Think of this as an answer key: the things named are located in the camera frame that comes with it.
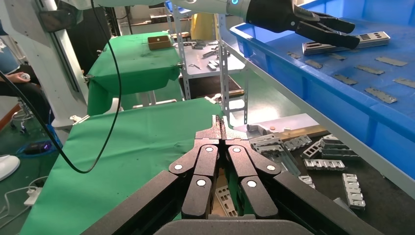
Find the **workbench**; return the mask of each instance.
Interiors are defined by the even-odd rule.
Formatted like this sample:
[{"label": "workbench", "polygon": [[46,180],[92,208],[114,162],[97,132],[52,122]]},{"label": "workbench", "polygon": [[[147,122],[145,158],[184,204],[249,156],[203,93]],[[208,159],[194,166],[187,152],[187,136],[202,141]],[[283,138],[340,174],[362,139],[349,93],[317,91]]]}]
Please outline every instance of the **workbench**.
[{"label": "workbench", "polygon": [[[20,235],[78,235],[193,147],[195,133],[212,125],[221,108],[205,99],[119,113],[96,167],[72,170],[62,157]],[[88,169],[108,134],[114,115],[91,116],[73,126],[64,152]]]},{"label": "workbench", "polygon": [[[110,39],[121,75],[122,94],[134,94],[163,88],[180,74],[179,56],[174,47],[150,50],[148,37],[167,32],[143,33]],[[92,66],[89,77],[88,114],[103,114],[118,96],[118,77],[108,44]]]}]

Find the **black cable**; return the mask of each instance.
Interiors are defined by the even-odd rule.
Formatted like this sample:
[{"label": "black cable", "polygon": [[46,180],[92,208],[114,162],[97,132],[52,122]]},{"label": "black cable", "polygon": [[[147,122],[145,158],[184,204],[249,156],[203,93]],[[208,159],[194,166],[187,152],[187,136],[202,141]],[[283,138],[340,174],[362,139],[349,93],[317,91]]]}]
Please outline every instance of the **black cable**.
[{"label": "black cable", "polygon": [[[94,9],[93,6],[93,0],[91,0],[91,6],[92,6],[92,10],[95,14],[95,18],[102,30],[102,33],[105,35],[105,30],[103,28],[103,26],[101,25],[101,23],[99,22],[98,16],[96,14],[96,11]],[[29,107],[29,109],[32,111],[33,115],[36,117],[36,119],[39,121],[40,125],[42,126],[42,128],[44,129],[44,131],[46,132],[47,136],[50,138],[50,140],[52,141],[53,145],[56,147],[56,149],[59,151],[59,153],[61,154],[61,156],[64,158],[65,162],[67,162],[67,164],[76,172],[81,173],[81,174],[86,174],[88,172],[90,172],[96,165],[96,163],[98,162],[98,160],[101,158],[102,153],[104,152],[105,147],[107,146],[108,140],[110,139],[111,133],[113,132],[114,126],[115,126],[115,122],[117,120],[118,117],[118,113],[119,113],[119,109],[120,109],[120,105],[121,105],[121,75],[119,73],[119,69],[118,69],[118,63],[116,61],[115,58],[115,54],[113,51],[113,48],[111,46],[110,40],[107,38],[107,36],[105,35],[105,39],[107,40],[107,44],[108,47],[111,50],[111,54],[113,55],[113,59],[114,59],[114,63],[115,63],[115,68],[116,68],[116,72],[117,72],[117,76],[118,76],[118,83],[119,83],[119,97],[118,97],[118,105],[117,105],[117,110],[115,112],[115,116],[114,116],[114,120],[113,123],[111,125],[110,131],[108,133],[108,136],[104,142],[104,145],[101,148],[101,151],[98,154],[98,157],[96,157],[94,163],[92,164],[92,166],[88,169],[88,170],[80,170],[78,168],[76,168],[74,166],[74,164],[69,160],[69,158],[66,156],[66,154],[63,152],[63,150],[61,149],[61,147],[59,146],[58,142],[55,140],[54,136],[52,135],[52,133],[48,130],[48,128],[46,127],[45,123],[42,121],[42,118],[40,117],[39,113],[35,110],[35,108],[33,107],[32,103],[30,103],[30,101],[27,99],[27,97],[19,90],[19,88],[16,87],[16,85],[11,82],[5,75],[4,73],[2,73],[0,71],[0,77],[5,81],[5,83],[26,103],[26,105]]]}]

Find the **yellow object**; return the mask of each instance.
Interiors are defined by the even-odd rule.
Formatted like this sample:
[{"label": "yellow object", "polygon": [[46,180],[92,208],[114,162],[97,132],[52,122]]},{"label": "yellow object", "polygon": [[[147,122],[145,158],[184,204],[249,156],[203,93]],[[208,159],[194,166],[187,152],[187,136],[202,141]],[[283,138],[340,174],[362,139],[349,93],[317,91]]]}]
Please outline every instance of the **yellow object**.
[{"label": "yellow object", "polygon": [[216,40],[214,29],[214,15],[210,13],[197,13],[192,16],[190,34],[193,40]]}]

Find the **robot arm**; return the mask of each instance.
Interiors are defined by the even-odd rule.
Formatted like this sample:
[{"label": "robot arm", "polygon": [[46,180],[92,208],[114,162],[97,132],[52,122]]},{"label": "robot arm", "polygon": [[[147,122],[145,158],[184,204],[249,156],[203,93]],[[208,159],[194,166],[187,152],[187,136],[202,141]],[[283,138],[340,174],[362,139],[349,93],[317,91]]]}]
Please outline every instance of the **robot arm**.
[{"label": "robot arm", "polygon": [[[94,0],[106,7],[154,5],[165,0]],[[171,0],[183,8],[208,13],[231,14],[245,22],[272,32],[294,31],[322,44],[353,49],[360,40],[347,35],[355,25],[330,15],[312,12],[295,6],[292,0]],[[90,0],[67,0],[78,9],[91,7]]]}]

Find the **person's leg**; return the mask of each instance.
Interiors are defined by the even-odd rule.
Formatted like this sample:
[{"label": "person's leg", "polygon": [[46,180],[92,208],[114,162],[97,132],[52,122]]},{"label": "person's leg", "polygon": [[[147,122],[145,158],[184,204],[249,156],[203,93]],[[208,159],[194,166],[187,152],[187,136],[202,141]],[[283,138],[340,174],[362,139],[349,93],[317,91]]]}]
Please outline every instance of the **person's leg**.
[{"label": "person's leg", "polygon": [[[50,106],[45,96],[43,95],[42,90],[30,82],[15,83],[15,85],[30,101],[30,103],[41,116],[42,121],[49,124]],[[0,82],[0,96],[2,95],[17,97],[17,94],[14,93],[13,90],[5,82]]]}]

